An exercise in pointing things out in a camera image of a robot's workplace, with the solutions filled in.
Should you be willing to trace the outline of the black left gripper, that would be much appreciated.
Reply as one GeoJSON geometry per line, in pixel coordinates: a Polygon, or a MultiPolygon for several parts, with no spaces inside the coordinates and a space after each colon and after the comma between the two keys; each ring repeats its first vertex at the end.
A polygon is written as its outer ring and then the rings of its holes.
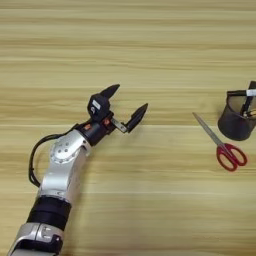
{"type": "MultiPolygon", "coordinates": [[[[119,89],[119,84],[111,85],[100,92],[100,96],[109,100],[119,89]]],[[[148,104],[139,107],[132,115],[131,119],[126,123],[119,122],[114,118],[114,113],[110,112],[102,120],[90,118],[88,121],[75,126],[85,140],[91,145],[98,144],[106,135],[110,135],[115,129],[123,133],[130,133],[142,120],[148,108],[148,104]]]]}

